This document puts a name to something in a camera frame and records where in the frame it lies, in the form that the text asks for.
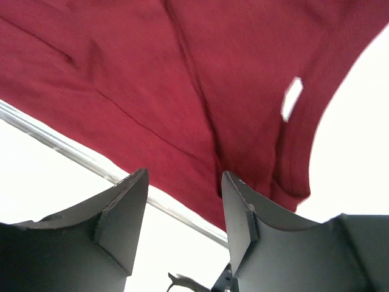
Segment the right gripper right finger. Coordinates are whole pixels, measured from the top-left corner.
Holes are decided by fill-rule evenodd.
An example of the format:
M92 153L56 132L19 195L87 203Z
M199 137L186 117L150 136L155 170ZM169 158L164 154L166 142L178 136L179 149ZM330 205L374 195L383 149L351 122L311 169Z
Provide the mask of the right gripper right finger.
M387 291L388 217L317 223L222 176L234 291Z

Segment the dark red t shirt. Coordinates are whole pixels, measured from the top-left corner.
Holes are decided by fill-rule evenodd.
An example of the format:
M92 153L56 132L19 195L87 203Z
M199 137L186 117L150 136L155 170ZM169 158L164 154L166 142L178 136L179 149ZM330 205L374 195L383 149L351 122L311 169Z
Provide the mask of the dark red t shirt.
M295 211L387 1L2 1L1 97L224 229L230 171Z

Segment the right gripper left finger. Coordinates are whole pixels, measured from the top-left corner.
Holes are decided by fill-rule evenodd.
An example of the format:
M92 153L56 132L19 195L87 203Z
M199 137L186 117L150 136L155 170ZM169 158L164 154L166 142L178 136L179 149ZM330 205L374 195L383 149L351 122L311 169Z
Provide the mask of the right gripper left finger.
M139 169L40 221L1 225L2 291L123 291L148 198Z

